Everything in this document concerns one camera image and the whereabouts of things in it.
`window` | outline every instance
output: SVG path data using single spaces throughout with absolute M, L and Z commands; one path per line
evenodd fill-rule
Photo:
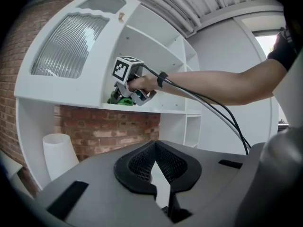
M 268 54 L 273 50 L 276 42 L 276 35 L 257 36 L 256 39 L 261 45 L 265 55 L 268 56 Z M 279 123 L 287 123 L 287 119 L 281 106 L 279 106 Z

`ribbed glass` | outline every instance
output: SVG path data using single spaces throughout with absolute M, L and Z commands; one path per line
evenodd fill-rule
M 32 75 L 78 78 L 96 38 L 108 23 L 102 17 L 68 15 L 45 42 Z

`white ceiling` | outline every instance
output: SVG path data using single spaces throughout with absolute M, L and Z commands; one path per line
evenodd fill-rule
M 30 0 L 29 4 L 42 1 Z M 184 37 L 199 29 L 247 13 L 283 11 L 276 0 L 140 0 L 171 23 Z

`white lampshade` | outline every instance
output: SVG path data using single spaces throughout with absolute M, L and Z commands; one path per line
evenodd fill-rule
M 49 134 L 43 137 L 43 149 L 51 180 L 61 176 L 79 163 L 70 136 Z

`black cable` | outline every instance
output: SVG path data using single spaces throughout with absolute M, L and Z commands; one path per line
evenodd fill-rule
M 187 92 L 189 92 L 189 93 L 191 93 L 191 94 L 194 94 L 195 96 L 199 97 L 203 102 L 205 102 L 207 105 L 209 105 L 211 108 L 213 108 L 217 113 L 219 113 L 222 117 L 224 117 L 224 118 L 225 118 L 229 123 L 231 123 L 232 126 L 234 126 L 235 129 L 239 132 L 241 141 L 242 141 L 242 143 L 243 143 L 243 145 L 244 145 L 244 149 L 245 149 L 246 155 L 248 155 L 248 150 L 247 150 L 246 143 L 248 144 L 249 148 L 251 148 L 251 146 L 250 146 L 250 144 L 247 142 L 247 140 L 244 138 L 244 136 L 243 136 L 243 134 L 242 134 L 242 132 L 241 132 L 241 130 L 240 130 L 240 127 L 239 127 L 239 125 L 238 125 L 238 123 L 237 123 L 235 117 L 233 116 L 232 112 L 231 112 L 225 105 L 223 105 L 223 104 L 217 102 L 216 100 L 214 100 L 214 99 L 212 99 L 212 98 L 210 98 L 210 97 L 207 97 L 207 96 L 205 96 L 205 95 L 202 95 L 202 94 L 193 92 L 193 91 L 191 91 L 191 90 L 188 90 L 188 89 L 186 89 L 186 88 L 183 88 L 183 87 L 181 87 L 181 86 L 175 84 L 174 82 L 171 82 L 171 81 L 167 80 L 166 78 L 162 78 L 162 77 L 159 76 L 156 72 L 154 72 L 154 71 L 152 71 L 151 69 L 149 69 L 146 65 L 140 65 L 140 66 L 146 68 L 151 74 L 153 74 L 154 76 L 156 76 L 156 77 L 162 79 L 162 80 L 165 81 L 166 83 L 168 83 L 168 84 L 170 84 L 170 85 L 172 85 L 172 86 L 174 86 L 174 87 L 178 87 L 178 88 L 180 88 L 180 89 L 182 89 L 182 90 L 185 90 L 185 91 L 187 91 Z M 213 107 L 210 103 L 208 103 L 207 101 L 205 101 L 205 100 L 202 99 L 201 97 L 204 97 L 204 98 L 206 98 L 206 99 L 208 99 L 208 100 L 210 100 L 210 101 L 213 101 L 214 103 L 216 103 L 216 104 L 218 104 L 219 106 L 223 107 L 223 108 L 228 112 L 228 114 L 231 116 L 231 118 L 232 118 L 232 120 L 234 121 L 234 123 L 232 123 L 231 120 L 228 119 L 223 113 L 221 113 L 219 110 L 217 110 L 215 107 Z

